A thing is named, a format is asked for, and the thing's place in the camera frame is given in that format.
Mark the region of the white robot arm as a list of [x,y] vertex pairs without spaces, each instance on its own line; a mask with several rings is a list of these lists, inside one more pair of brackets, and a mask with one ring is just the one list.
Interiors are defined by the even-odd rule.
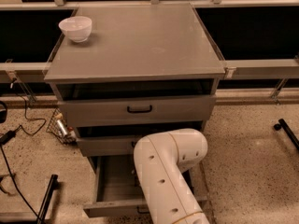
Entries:
[[209,224],[182,173],[207,154],[195,129],[154,133],[134,149],[135,170],[154,224]]

